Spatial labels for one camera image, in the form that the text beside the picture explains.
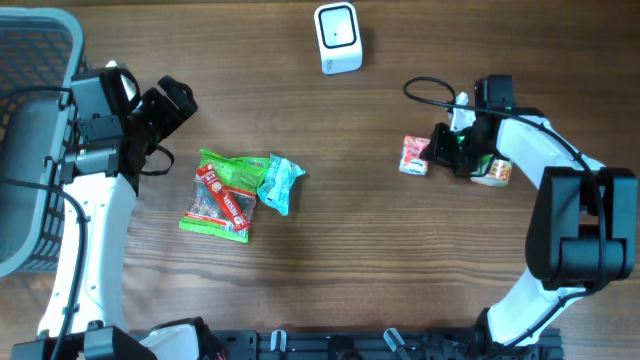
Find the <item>wooden table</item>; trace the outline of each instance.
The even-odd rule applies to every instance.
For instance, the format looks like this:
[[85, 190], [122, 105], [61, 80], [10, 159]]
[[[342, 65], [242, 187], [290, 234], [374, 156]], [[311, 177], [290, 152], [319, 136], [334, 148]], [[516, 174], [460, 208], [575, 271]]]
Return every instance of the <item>wooden table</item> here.
[[[364, 65], [332, 77], [320, 69], [318, 5], [68, 8], [94, 65], [123, 61], [143, 89], [170, 74], [200, 106], [164, 142], [171, 173], [142, 180], [124, 269], [131, 328], [189, 316], [214, 329], [462, 326], [500, 300], [526, 266], [536, 191], [520, 171], [506, 188], [437, 167], [399, 173], [403, 137], [446, 120], [404, 97], [414, 76], [471, 92], [480, 77], [513, 74], [520, 104], [542, 109], [584, 153], [640, 172], [638, 2], [357, 3]], [[179, 230], [202, 147], [300, 164], [308, 175], [291, 214], [260, 204], [249, 245]], [[0, 280], [0, 357], [33, 339], [52, 282]], [[631, 359], [638, 318], [634, 273], [554, 326], [568, 359]]]

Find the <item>green snack bag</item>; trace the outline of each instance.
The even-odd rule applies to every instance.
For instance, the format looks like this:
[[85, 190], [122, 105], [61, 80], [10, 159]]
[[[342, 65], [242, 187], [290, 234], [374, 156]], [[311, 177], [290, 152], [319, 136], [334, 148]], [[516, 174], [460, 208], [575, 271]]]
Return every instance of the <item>green snack bag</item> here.
[[[200, 149], [200, 165], [212, 164], [217, 176], [224, 183], [238, 206], [251, 222], [251, 213], [256, 206], [256, 193], [269, 170], [269, 159], [239, 157], [226, 159], [207, 149]], [[225, 239], [249, 242], [249, 228], [234, 231], [218, 204], [200, 177], [196, 175], [191, 204], [180, 220], [180, 228], [200, 234], [215, 235]]]

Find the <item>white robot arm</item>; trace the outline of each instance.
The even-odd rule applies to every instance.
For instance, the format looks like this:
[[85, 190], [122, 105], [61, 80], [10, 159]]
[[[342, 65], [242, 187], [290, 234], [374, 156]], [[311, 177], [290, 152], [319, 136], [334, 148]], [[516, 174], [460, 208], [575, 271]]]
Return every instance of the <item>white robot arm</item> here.
[[[513, 161], [539, 190], [526, 247], [527, 263], [535, 271], [527, 268], [511, 291], [478, 319], [487, 338], [481, 353], [535, 344], [570, 304], [631, 272], [635, 216], [620, 214], [636, 212], [635, 177], [581, 154], [537, 109], [516, 107], [510, 76], [492, 75], [476, 82], [475, 107], [467, 105], [465, 93], [450, 103], [417, 97], [407, 90], [416, 81], [435, 82], [455, 93], [434, 78], [405, 84], [408, 97], [451, 109], [451, 125], [436, 126], [422, 158], [456, 173], [477, 173], [478, 159], [498, 156]], [[600, 215], [596, 228], [580, 224], [580, 211], [587, 207], [600, 213], [595, 214]], [[616, 233], [626, 234], [629, 241], [617, 241]]]

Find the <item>basket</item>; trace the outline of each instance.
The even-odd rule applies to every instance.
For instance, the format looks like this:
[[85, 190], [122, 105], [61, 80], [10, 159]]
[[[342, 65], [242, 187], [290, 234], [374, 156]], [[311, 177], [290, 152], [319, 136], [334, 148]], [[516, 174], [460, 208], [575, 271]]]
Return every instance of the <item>basket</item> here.
[[[82, 27], [59, 9], [0, 7], [0, 94], [33, 85], [69, 87], [86, 69]], [[38, 91], [0, 101], [0, 176], [60, 188], [54, 162], [71, 134], [68, 94]], [[54, 161], [45, 161], [47, 157]], [[0, 277], [57, 267], [64, 200], [0, 184]]]

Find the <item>white box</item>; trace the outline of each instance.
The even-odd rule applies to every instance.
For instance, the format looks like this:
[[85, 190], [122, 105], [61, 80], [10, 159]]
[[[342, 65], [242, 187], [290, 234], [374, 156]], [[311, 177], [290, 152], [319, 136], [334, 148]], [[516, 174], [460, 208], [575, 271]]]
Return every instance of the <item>white box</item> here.
[[356, 9], [348, 2], [326, 4], [314, 14], [322, 72], [353, 71], [362, 65], [362, 43]]

